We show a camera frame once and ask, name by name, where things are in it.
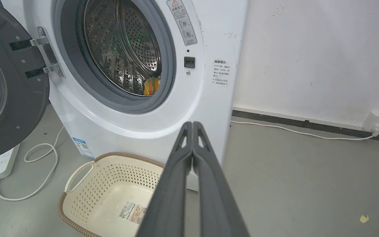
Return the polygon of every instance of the basket handle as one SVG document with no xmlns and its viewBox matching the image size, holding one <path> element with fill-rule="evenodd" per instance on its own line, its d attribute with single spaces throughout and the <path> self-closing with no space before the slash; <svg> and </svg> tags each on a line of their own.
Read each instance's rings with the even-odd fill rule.
<svg viewBox="0 0 379 237">
<path fill-rule="evenodd" d="M 95 162 L 94 161 L 90 161 L 90 162 L 87 162 L 85 164 L 83 164 L 82 166 L 78 167 L 78 169 L 76 169 L 74 171 L 73 174 L 71 174 L 71 176 L 69 177 L 68 181 L 66 182 L 66 185 L 65 185 L 65 192 L 66 193 L 69 193 L 69 192 L 72 192 L 74 191 L 79 185 L 81 182 L 83 182 L 83 180 L 90 174 L 90 172 L 93 170 L 94 168 L 94 164 Z M 77 176 L 78 173 L 80 173 L 83 169 L 85 169 L 87 166 L 91 165 L 91 168 L 90 170 L 87 172 L 87 174 L 84 175 L 84 177 L 74 186 L 74 188 L 72 189 L 69 189 L 72 181 L 75 179 L 75 177 Z"/>
</svg>

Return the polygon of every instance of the plastic laundry basket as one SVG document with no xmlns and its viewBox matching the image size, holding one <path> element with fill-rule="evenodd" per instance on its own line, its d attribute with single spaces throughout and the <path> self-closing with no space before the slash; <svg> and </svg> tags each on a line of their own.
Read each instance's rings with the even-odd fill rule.
<svg viewBox="0 0 379 237">
<path fill-rule="evenodd" d="M 71 188 L 77 174 L 89 166 Z M 71 175 L 58 203 L 59 217 L 85 236 L 134 236 L 163 166 L 127 153 L 101 155 Z"/>
</svg>

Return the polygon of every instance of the white power strip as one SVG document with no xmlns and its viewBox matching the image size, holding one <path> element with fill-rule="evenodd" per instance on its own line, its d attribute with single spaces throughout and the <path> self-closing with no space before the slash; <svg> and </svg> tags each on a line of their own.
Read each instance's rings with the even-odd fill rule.
<svg viewBox="0 0 379 237">
<path fill-rule="evenodd" d="M 11 174 L 19 147 L 20 144 L 0 155 L 0 179 L 3 179 Z"/>
</svg>

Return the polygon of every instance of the baseboard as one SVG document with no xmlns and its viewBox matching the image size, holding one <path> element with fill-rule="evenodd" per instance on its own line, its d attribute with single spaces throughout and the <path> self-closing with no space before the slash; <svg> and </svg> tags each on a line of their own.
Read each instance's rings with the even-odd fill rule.
<svg viewBox="0 0 379 237">
<path fill-rule="evenodd" d="M 238 106 L 233 107 L 232 116 L 267 121 L 270 123 L 286 124 L 291 126 L 309 128 L 324 132 L 332 132 L 359 138 L 365 138 L 371 135 L 371 132 L 363 131 L 362 126 L 358 125 L 337 123 L 333 121 L 320 119 L 304 118 L 288 114 L 278 114 L 274 112 L 242 108 Z M 373 139 L 379 141 L 379 135 Z"/>
</svg>

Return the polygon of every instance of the gray floor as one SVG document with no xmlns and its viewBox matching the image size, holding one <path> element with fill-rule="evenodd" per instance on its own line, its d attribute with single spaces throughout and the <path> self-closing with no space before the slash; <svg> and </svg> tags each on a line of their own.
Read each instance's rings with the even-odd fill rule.
<svg viewBox="0 0 379 237">
<path fill-rule="evenodd" d="M 4 195 L 18 198 L 38 188 L 54 158 L 26 164 L 23 156 L 36 144 L 53 143 L 61 126 L 49 106 L 22 142 L 12 174 L 0 181 Z M 89 159 L 80 155 L 65 131 L 57 149 L 59 165 L 41 192 L 24 201 L 0 199 L 0 236 L 81 236 L 59 219 L 57 202 L 68 177 Z M 379 236 L 379 141 L 326 141 L 233 124 L 224 172 L 252 236 Z M 198 236 L 196 192 L 188 191 L 186 210 L 185 235 Z M 370 220 L 359 222 L 361 215 Z"/>
</svg>

